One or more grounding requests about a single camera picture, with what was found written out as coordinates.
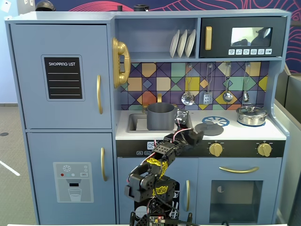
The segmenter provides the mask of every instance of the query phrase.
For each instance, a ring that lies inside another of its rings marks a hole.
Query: microwave buttons
[[[241,55],[243,53],[243,50],[242,49],[236,49],[236,55]]]
[[[272,54],[272,49],[271,48],[266,48],[265,49],[265,54],[266,55],[271,55]]]
[[[264,49],[263,48],[258,49],[258,55],[263,55],[263,54],[264,54]]]
[[[248,48],[244,49],[243,54],[244,55],[249,55],[250,54],[250,50]]]
[[[251,55],[256,55],[256,54],[257,54],[257,49],[256,48],[251,49]]]
[[[228,55],[234,55],[235,54],[235,49],[229,49]]]

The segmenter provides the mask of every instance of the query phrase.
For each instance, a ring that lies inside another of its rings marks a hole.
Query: gray pot
[[[254,106],[239,107],[236,112],[237,121],[246,126],[261,126],[268,115],[267,111]]]
[[[173,130],[177,108],[168,103],[154,103],[147,106],[148,130]]]

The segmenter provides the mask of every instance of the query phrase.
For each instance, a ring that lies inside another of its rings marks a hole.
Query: microwave
[[[202,18],[200,58],[281,57],[286,17]]]

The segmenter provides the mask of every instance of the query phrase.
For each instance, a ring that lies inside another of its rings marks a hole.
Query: floor
[[[18,107],[0,107],[0,226],[36,224]]]

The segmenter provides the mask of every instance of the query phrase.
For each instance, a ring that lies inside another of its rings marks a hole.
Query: play kitchen
[[[39,224],[143,218],[148,202],[124,195],[129,173],[177,124],[204,136],[165,172],[176,181],[166,215],[275,223],[289,133],[273,104],[290,13],[41,13],[6,21]]]

